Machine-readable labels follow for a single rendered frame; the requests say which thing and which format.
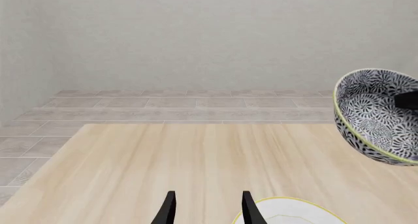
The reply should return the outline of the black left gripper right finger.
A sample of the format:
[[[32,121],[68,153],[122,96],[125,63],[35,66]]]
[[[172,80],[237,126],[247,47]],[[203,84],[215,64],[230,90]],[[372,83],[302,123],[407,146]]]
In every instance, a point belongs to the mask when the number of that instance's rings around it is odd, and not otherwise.
[[[244,224],[267,224],[249,191],[242,192],[242,216]]]

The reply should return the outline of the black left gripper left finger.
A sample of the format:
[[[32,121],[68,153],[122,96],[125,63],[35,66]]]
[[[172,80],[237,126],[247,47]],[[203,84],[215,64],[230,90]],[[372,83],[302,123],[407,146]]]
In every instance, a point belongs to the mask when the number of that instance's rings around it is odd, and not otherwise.
[[[174,224],[175,215],[176,194],[175,191],[169,191],[151,224]]]

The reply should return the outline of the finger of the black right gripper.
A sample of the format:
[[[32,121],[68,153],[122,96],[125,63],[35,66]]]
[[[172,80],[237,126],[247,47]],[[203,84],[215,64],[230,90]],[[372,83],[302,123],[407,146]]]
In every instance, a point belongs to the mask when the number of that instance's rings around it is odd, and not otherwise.
[[[418,108],[418,90],[396,94],[394,105],[396,108]]]

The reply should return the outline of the white plate with yellow rim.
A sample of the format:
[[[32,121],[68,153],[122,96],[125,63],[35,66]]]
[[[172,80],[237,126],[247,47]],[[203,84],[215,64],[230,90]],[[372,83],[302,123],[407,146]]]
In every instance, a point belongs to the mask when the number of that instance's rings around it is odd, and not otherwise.
[[[266,224],[348,224],[312,202],[293,197],[269,197],[255,202]]]

